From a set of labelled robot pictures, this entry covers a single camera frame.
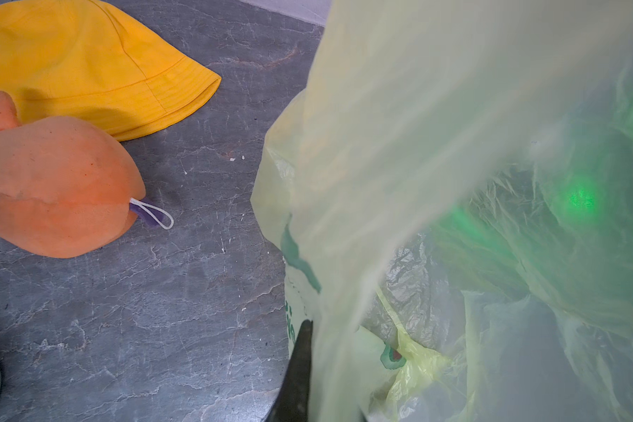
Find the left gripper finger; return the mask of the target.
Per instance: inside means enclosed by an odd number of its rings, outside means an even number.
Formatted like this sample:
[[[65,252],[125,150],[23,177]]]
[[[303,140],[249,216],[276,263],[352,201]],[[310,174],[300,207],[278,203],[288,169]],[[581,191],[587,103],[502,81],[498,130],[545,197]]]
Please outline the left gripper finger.
[[[304,320],[296,337],[288,369],[265,422],[307,422],[311,390],[313,322]]]

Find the yellow-green plastic bag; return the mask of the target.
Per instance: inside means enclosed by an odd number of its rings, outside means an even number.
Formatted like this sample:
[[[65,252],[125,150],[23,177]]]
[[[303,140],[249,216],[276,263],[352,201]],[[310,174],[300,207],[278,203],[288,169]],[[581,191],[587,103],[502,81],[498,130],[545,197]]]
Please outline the yellow-green plastic bag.
[[[335,1],[251,196],[311,421],[633,421],[633,1]]]

